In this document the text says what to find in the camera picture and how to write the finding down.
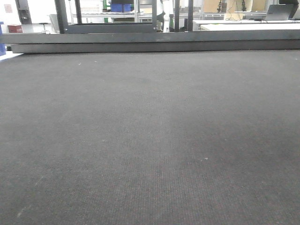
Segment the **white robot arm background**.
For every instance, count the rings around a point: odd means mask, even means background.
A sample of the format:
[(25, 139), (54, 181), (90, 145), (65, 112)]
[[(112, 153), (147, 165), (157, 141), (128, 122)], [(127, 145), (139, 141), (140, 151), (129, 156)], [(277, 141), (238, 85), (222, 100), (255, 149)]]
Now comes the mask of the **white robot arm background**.
[(162, 0), (163, 12), (164, 12), (164, 27), (163, 32), (168, 33), (170, 28), (170, 19), (173, 14), (173, 1), (172, 0)]

